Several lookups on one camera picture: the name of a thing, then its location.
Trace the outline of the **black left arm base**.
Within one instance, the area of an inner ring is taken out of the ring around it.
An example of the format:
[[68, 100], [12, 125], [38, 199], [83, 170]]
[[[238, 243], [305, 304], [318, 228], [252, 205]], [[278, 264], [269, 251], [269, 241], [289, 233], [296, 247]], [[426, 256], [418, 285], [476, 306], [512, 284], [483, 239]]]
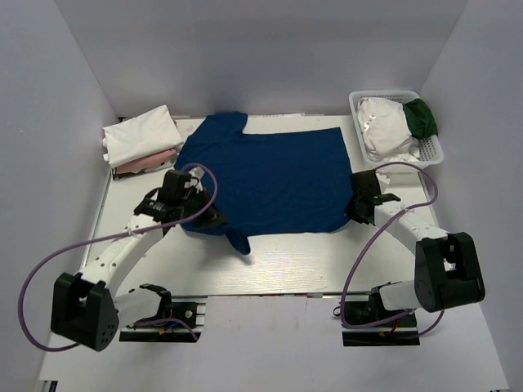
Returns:
[[207, 298], [174, 296], [142, 284], [116, 298], [121, 342], [195, 343], [203, 332]]

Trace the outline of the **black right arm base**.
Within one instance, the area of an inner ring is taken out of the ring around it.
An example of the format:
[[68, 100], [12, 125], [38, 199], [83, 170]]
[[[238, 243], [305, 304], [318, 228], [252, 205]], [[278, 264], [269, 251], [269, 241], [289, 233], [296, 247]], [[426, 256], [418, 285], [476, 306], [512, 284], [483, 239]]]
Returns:
[[348, 294], [346, 300], [333, 310], [333, 317], [342, 316], [342, 344], [344, 347], [400, 347], [419, 346], [418, 323], [413, 312], [386, 310], [378, 289]]

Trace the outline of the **blue t shirt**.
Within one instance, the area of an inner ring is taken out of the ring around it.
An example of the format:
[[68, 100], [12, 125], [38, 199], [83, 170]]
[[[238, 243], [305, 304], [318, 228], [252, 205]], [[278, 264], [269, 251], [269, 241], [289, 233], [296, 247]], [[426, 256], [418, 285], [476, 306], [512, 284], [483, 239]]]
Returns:
[[246, 134], [247, 123], [245, 113], [209, 115], [181, 148], [175, 169], [207, 167], [203, 186], [228, 220], [208, 229], [189, 222], [183, 230], [226, 236], [248, 254], [252, 236], [341, 229], [349, 221], [345, 209], [353, 189], [340, 127]]

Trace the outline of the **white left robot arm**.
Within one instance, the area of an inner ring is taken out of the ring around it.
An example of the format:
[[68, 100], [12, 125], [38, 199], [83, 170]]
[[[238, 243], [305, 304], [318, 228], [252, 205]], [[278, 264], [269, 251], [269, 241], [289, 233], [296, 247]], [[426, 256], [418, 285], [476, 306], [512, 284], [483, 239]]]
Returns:
[[78, 345], [104, 350], [121, 327], [191, 328], [172, 311], [171, 292], [142, 283], [125, 293], [118, 290], [146, 253], [168, 231], [185, 223], [205, 228], [225, 223], [215, 208], [217, 191], [208, 192], [203, 178], [215, 185], [215, 175], [204, 165], [190, 163], [169, 170], [160, 187], [152, 189], [133, 210], [123, 231], [105, 237], [107, 248], [76, 274], [63, 273], [54, 283], [51, 331]]

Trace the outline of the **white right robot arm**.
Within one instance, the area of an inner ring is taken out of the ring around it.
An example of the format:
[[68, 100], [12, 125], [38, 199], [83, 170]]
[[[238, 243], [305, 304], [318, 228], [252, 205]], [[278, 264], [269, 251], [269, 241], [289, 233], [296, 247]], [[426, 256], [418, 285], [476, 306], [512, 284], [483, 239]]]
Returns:
[[427, 223], [394, 194], [381, 191], [375, 171], [351, 175], [353, 195], [345, 213], [388, 232], [414, 256], [413, 280], [386, 283], [369, 295], [369, 317], [386, 326], [401, 310], [447, 310], [481, 302], [485, 284], [473, 238]]

